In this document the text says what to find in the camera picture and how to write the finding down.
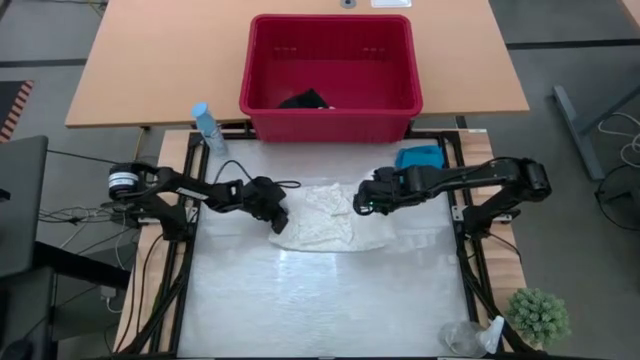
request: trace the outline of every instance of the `red bin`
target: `red bin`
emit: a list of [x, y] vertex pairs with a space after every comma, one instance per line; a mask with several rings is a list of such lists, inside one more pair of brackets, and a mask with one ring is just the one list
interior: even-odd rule
[[[281, 109], [313, 89], [333, 109]], [[402, 139], [422, 109], [409, 20], [399, 15], [253, 19], [240, 109], [270, 142]]]

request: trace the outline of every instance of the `white work surface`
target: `white work surface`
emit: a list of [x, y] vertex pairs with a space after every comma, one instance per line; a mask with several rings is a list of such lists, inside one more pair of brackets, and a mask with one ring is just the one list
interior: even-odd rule
[[[359, 183], [399, 149], [435, 141], [227, 144], [228, 158], [210, 158], [208, 182], [235, 159], [251, 176], [315, 186]], [[229, 164], [219, 181], [238, 178]], [[392, 213], [397, 241], [357, 253], [282, 250], [266, 222], [200, 211], [180, 357], [450, 355], [438, 332], [468, 320], [446, 194]]]

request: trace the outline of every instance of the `blue towel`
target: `blue towel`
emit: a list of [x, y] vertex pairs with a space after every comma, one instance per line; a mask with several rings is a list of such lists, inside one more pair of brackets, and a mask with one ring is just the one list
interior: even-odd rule
[[398, 151], [396, 168], [404, 169], [411, 165], [431, 165], [442, 169], [442, 166], [444, 166], [442, 150], [437, 145], [428, 145]]

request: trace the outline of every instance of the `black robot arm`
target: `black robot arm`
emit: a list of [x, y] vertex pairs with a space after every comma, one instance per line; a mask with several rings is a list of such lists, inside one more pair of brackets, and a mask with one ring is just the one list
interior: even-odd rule
[[538, 202], [551, 194], [544, 167], [530, 159], [496, 158], [482, 165], [452, 169], [410, 166], [405, 169], [383, 167], [374, 171], [373, 180], [360, 184], [353, 208], [360, 215], [381, 213], [415, 206], [443, 191], [502, 185], [497, 194], [478, 206], [463, 211], [465, 231], [488, 230], [491, 221], [523, 201]]
[[[147, 174], [153, 175], [149, 185]], [[287, 225], [286, 211], [279, 205], [284, 191], [267, 177], [256, 177], [246, 185], [242, 180], [208, 184], [169, 167], [132, 162], [114, 165], [109, 171], [109, 197], [117, 203], [132, 204], [162, 225], [165, 240], [183, 241], [193, 236], [180, 205], [169, 205], [160, 193], [172, 192], [202, 201], [211, 210], [226, 213], [242, 210], [258, 220], [271, 222], [277, 234]]]

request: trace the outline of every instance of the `crumpled white fabric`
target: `crumpled white fabric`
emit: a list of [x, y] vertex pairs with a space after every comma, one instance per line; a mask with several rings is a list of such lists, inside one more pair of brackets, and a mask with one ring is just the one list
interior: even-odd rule
[[287, 191], [289, 223], [269, 241], [285, 249], [354, 252], [377, 249], [395, 239], [389, 217], [359, 216], [352, 209], [355, 185], [310, 186]]

